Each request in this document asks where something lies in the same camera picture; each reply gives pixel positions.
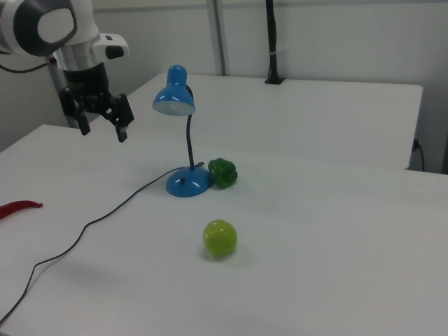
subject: green bell pepper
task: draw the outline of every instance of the green bell pepper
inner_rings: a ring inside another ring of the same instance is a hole
[[[210,180],[219,188],[227,188],[235,184],[238,173],[235,164],[221,158],[209,162]]]

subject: lamp shade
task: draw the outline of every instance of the lamp shade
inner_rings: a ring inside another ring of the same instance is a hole
[[[153,108],[170,116],[189,116],[196,111],[193,97],[187,90],[187,70],[183,66],[169,68],[167,86],[154,98]]]

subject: red chili pepper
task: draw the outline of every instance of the red chili pepper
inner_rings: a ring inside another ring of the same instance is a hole
[[[5,218],[16,211],[27,208],[41,208],[42,203],[35,203],[33,201],[16,201],[0,206],[0,219]]]

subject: lamp cord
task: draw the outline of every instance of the lamp cord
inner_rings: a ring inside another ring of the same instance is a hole
[[[204,165],[203,162],[200,162],[197,164],[197,167],[202,167]],[[137,195],[138,193],[140,193],[143,189],[147,188],[148,186],[150,186],[151,184],[154,184],[155,182],[159,181],[162,177],[168,175],[169,173],[172,173],[176,170],[182,169],[183,167],[179,167],[179,168],[175,168],[172,169],[170,171],[167,171],[166,173],[164,173],[163,175],[157,177],[155,180],[145,184],[143,187],[141,187],[140,189],[138,189],[136,192],[134,192],[132,195],[130,195],[123,203],[121,203],[120,205],[118,205],[114,210],[112,210],[111,212],[109,212],[108,214],[95,219],[93,221],[91,221],[90,223],[88,223],[86,226],[84,226],[83,230],[81,231],[81,234],[79,235],[79,237],[77,238],[77,240],[65,251],[62,252],[59,255],[56,255],[53,258],[38,262],[37,264],[35,264],[35,266],[33,267],[33,270],[31,272],[31,276],[29,277],[27,286],[25,287],[25,290],[22,294],[22,296],[20,296],[20,299],[14,304],[14,307],[11,308],[11,310],[0,320],[0,327],[6,322],[6,320],[9,318],[9,316],[15,311],[15,309],[18,307],[18,305],[22,302],[22,300],[25,298],[26,294],[28,293],[28,289],[29,289],[29,285],[31,284],[31,281],[33,279],[33,275],[34,275],[34,271],[36,270],[36,267],[38,267],[39,265],[45,264],[45,263],[49,263],[50,261],[59,259],[63,256],[65,256],[68,252],[70,252],[76,245],[77,243],[81,240],[81,237],[84,235],[84,231],[87,230],[87,228],[89,226],[91,226],[92,224],[98,223],[99,221],[104,220],[105,218],[108,218],[110,215],[114,214],[117,210],[119,210],[119,208],[121,208],[123,205],[125,205],[126,203],[128,203],[132,198],[134,198],[135,195]]]

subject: black cable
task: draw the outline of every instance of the black cable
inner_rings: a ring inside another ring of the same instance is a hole
[[[41,64],[41,65],[35,66],[34,68],[26,69],[26,70],[13,70],[13,69],[8,69],[8,68],[6,68],[6,67],[4,67],[3,65],[0,64],[0,69],[2,69],[2,70],[4,70],[4,71],[7,71],[7,72],[11,72],[11,73],[13,73],[13,74],[27,74],[27,73],[29,73],[29,72],[33,72],[33,71],[35,71],[35,70],[42,69],[43,67],[48,66],[50,63],[51,63],[51,62],[49,62],[49,63],[44,63],[44,64]]]
[[[420,156],[421,156],[421,170],[425,171],[425,157],[423,156],[423,149],[421,149],[420,143],[417,145],[417,148],[420,150]]]
[[[203,162],[200,162],[200,163],[198,163],[198,164],[196,165],[196,167],[202,167],[203,165],[204,165],[204,163],[203,163]],[[121,203],[119,206],[117,206],[114,210],[112,210],[112,211],[109,212],[108,214],[106,214],[106,215],[104,215],[104,216],[102,216],[102,217],[100,217],[100,218],[98,218],[98,219],[95,219],[95,220],[93,220],[92,222],[88,223],[88,224],[83,228],[83,230],[81,231],[81,234],[79,235],[79,237],[77,238],[77,240],[76,240],[76,241],[73,243],[73,245],[71,245],[65,252],[62,252],[61,254],[59,254],[59,255],[57,255],[57,256],[55,256],[55,257],[53,257],[53,258],[50,258],[50,259],[47,259],[47,260],[44,260],[44,261],[41,261],[41,262],[38,262],[37,264],[35,264],[35,266],[33,267],[32,272],[31,272],[31,276],[29,277],[27,286],[25,287],[25,290],[24,290],[22,296],[21,296],[20,299],[14,304],[14,307],[11,308],[11,310],[10,310],[10,311],[9,311],[9,312],[8,312],[8,313],[7,313],[7,314],[0,320],[0,327],[3,325],[3,323],[6,322],[6,320],[9,318],[9,316],[15,311],[15,309],[18,307],[18,305],[21,303],[21,301],[25,298],[25,295],[26,295],[27,292],[28,292],[28,288],[29,288],[29,285],[30,285],[30,283],[31,283],[31,280],[33,279],[34,270],[36,269],[36,267],[38,267],[39,265],[48,263],[48,262],[50,262],[50,261],[53,261],[53,260],[55,260],[55,259],[61,258],[62,256],[65,256],[68,252],[70,252],[70,251],[77,245],[77,243],[81,240],[81,237],[83,236],[84,231],[85,231],[89,226],[91,226],[92,224],[98,223],[99,221],[102,221],[102,220],[105,219],[105,218],[108,218],[110,215],[114,214],[117,210],[119,210],[119,208],[121,208],[123,205],[125,205],[126,203],[128,203],[128,202],[129,202],[135,195],[137,195],[138,193],[140,193],[143,189],[145,189],[145,188],[147,188],[148,186],[150,186],[151,184],[154,184],[155,182],[159,181],[162,177],[168,175],[169,173],[172,173],[172,172],[174,172],[174,171],[176,171],[176,170],[179,170],[179,169],[182,169],[182,168],[183,168],[183,167],[179,167],[179,168],[175,168],[175,169],[172,169],[172,170],[170,170],[170,171],[167,171],[167,172],[164,173],[163,175],[157,177],[155,180],[151,181],[150,183],[147,183],[146,185],[144,185],[143,187],[141,187],[140,189],[138,189],[136,192],[134,192],[132,195],[130,195],[130,196],[129,196],[123,203]]]

